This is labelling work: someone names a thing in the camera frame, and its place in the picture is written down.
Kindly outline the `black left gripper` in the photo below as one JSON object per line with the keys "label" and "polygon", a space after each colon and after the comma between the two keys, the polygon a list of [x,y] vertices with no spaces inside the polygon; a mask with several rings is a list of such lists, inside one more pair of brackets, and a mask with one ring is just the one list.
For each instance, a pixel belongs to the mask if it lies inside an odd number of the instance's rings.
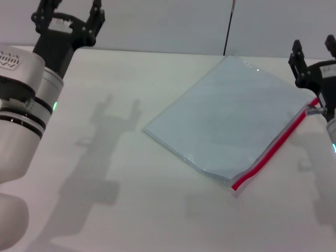
{"label": "black left gripper", "polygon": [[64,78],[74,52],[82,47],[92,47],[105,22],[102,0],[94,0],[86,22],[74,16],[55,16],[70,22],[71,33],[48,28],[54,11],[62,0],[41,0],[37,10],[31,15],[35,31],[40,34],[33,52],[45,61],[45,67]]}

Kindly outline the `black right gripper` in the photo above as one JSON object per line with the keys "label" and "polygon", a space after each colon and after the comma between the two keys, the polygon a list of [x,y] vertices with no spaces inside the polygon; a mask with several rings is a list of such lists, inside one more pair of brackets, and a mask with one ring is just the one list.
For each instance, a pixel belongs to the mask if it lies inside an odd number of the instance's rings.
{"label": "black right gripper", "polygon": [[[336,57],[336,39],[330,34],[325,40],[325,46],[332,57]],[[323,117],[327,122],[335,117],[335,74],[325,73],[335,68],[335,60],[327,60],[307,66],[302,51],[300,40],[295,40],[292,46],[288,64],[295,77],[295,84],[298,88],[305,88],[312,91],[325,107],[327,112]]]}

